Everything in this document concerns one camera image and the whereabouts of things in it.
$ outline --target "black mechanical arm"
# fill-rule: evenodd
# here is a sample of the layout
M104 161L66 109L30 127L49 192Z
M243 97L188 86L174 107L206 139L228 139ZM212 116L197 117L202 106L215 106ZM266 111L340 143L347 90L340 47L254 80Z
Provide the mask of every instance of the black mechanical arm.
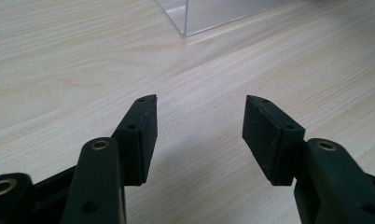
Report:
M301 222L375 223L375 176L335 142L305 130L269 100L247 96L243 139L274 186L291 186Z
M112 137L86 143L75 167L33 185L0 175L0 224L126 223L124 186L146 182L158 136L157 97L136 100Z

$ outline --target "clear plastic box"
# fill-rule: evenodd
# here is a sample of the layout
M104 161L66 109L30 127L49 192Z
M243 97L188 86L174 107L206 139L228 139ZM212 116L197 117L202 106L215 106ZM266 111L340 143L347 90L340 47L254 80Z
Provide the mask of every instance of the clear plastic box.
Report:
M293 0L156 0L182 36L252 16Z

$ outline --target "wooden table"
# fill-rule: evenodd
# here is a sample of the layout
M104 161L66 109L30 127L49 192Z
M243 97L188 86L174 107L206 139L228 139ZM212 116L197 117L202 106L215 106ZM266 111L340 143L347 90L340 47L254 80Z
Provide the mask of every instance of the wooden table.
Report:
M75 165L152 93L159 138L129 223L299 223L293 188L242 139L245 96L375 175L375 0L298 0L188 39L152 0L0 0L0 174Z

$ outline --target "black bracket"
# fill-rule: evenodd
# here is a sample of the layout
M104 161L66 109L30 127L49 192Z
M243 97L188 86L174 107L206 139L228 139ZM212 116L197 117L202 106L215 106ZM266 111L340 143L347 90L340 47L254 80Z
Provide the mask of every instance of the black bracket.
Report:
M247 96L243 139L274 186L297 179L302 223L375 223L375 176L341 145L314 138L269 100Z
M90 140L76 167L33 185L0 175L0 224L126 223L124 186L147 180L158 136L157 97L137 99L112 137Z

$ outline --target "light wooden surface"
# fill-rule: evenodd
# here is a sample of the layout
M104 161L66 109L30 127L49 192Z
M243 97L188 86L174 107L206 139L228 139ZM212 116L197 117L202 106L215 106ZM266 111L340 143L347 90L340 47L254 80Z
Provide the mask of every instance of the light wooden surface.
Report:
M298 0L188 39L152 0L0 0L0 174L75 165L152 93L159 138L129 223L299 223L293 187L241 138L245 96L375 175L375 0Z

